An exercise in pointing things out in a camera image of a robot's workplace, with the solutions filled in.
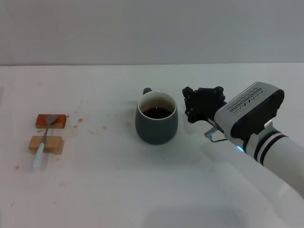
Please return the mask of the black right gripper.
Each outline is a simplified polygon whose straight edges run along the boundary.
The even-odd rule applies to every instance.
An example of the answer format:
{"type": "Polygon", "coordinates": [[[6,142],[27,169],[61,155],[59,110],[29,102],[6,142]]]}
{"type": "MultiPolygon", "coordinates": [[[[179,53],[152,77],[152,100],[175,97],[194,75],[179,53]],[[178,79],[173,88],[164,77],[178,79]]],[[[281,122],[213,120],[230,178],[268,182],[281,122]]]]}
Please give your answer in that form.
{"type": "Polygon", "coordinates": [[[199,88],[193,90],[185,87],[182,90],[186,106],[185,114],[189,123],[207,121],[214,124],[214,116],[217,110],[223,107],[226,102],[224,89],[220,86],[215,88],[199,88]]]}

